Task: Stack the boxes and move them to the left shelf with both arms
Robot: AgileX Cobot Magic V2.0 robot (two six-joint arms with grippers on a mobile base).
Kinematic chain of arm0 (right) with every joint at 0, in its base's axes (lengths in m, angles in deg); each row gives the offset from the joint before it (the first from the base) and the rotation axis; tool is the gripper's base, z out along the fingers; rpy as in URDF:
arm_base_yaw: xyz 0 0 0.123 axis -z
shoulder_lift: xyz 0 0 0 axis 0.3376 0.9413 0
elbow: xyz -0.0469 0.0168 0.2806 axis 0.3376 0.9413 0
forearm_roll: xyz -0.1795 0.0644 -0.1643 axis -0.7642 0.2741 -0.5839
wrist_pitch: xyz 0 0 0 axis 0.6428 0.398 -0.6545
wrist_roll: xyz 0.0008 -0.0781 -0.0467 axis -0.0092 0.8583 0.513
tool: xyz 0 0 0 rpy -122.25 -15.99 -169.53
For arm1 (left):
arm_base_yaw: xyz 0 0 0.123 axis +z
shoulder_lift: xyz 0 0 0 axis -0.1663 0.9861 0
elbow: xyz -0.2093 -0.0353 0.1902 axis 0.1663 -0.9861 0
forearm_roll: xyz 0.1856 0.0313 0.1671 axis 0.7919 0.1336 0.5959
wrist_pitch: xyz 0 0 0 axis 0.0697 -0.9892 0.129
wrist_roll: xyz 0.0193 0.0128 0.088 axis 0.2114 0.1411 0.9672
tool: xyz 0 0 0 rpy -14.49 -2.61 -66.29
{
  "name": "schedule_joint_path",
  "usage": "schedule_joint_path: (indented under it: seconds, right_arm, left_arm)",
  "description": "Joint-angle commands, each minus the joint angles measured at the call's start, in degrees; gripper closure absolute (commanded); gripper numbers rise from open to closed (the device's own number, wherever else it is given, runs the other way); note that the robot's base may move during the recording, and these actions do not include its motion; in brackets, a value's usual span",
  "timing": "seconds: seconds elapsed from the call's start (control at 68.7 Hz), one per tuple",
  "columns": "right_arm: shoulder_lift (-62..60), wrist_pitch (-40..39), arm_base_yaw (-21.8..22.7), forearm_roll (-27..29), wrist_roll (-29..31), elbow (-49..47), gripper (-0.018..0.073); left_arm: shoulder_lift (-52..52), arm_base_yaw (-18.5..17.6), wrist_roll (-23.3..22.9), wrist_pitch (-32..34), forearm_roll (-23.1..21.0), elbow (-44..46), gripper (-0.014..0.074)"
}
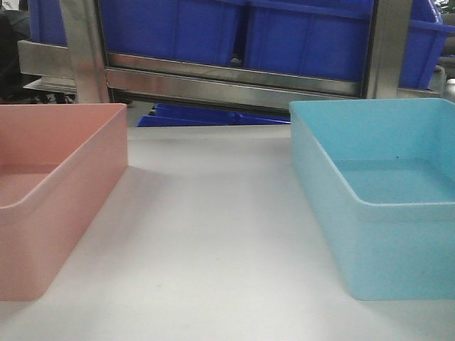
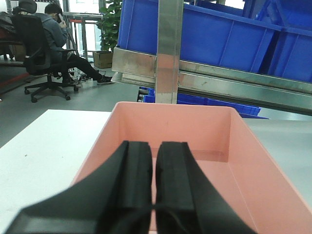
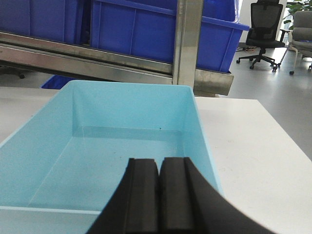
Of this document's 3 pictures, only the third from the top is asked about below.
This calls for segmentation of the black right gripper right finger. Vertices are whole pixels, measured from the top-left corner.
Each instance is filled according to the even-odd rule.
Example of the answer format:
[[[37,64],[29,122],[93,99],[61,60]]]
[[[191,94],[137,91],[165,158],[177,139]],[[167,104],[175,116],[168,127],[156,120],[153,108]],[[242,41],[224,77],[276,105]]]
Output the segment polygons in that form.
[[[270,234],[229,203],[188,157],[165,158],[160,169],[162,234]]]

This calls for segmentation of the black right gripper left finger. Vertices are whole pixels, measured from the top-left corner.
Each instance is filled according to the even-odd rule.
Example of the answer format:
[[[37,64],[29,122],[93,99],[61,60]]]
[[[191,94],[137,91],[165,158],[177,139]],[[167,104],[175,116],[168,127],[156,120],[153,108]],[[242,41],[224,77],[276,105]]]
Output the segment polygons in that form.
[[[89,228],[89,234],[156,234],[158,170],[153,159],[128,161],[110,200]]]

